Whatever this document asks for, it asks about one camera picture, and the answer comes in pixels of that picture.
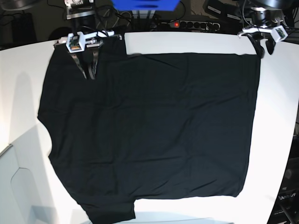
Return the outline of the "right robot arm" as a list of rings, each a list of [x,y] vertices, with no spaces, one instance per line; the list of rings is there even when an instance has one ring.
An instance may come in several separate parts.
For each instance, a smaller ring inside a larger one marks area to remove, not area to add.
[[[54,47],[65,45],[68,54],[74,60],[85,79],[94,80],[97,76],[99,49],[107,38],[122,40],[120,34],[103,28],[99,30],[96,19],[103,17],[96,11],[93,0],[66,0],[66,19],[71,21],[71,32],[61,37]]]

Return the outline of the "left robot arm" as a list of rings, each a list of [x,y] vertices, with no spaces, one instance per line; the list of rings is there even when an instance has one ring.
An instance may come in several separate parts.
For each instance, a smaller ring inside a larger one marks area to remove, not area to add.
[[[292,0],[244,0],[241,4],[240,13],[245,27],[238,36],[248,37],[259,58],[262,59],[265,54],[261,40],[266,40],[267,51],[272,55],[276,44],[289,36],[283,10],[292,4]]]

